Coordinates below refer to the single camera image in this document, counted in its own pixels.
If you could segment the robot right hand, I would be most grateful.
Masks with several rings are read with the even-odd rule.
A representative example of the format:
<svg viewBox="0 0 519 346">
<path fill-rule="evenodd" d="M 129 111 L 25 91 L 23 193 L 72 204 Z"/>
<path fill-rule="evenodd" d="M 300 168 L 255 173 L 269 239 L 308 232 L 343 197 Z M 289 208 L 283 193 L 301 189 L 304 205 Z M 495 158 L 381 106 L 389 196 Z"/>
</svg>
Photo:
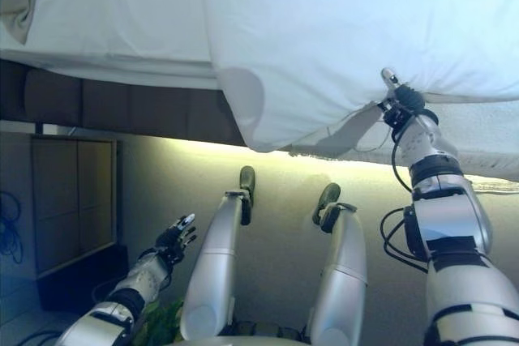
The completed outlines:
<svg viewBox="0 0 519 346">
<path fill-rule="evenodd" d="M 377 106 L 383 113 L 384 122 L 394 130 L 400 129 L 425 108 L 425 100 L 420 92 L 401 82 L 390 68 L 383 68 L 380 76 L 388 93 Z"/>
</svg>

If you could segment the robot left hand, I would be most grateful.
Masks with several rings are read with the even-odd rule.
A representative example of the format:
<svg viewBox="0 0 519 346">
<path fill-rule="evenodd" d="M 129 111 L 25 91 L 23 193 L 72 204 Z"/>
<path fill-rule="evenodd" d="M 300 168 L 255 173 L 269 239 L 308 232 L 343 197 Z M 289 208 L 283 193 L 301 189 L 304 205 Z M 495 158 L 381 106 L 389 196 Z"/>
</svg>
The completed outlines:
<svg viewBox="0 0 519 346">
<path fill-rule="evenodd" d="M 181 216 L 156 239 L 155 247 L 170 266 L 183 260 L 184 250 L 197 238 L 194 221 L 194 213 Z"/>
</svg>

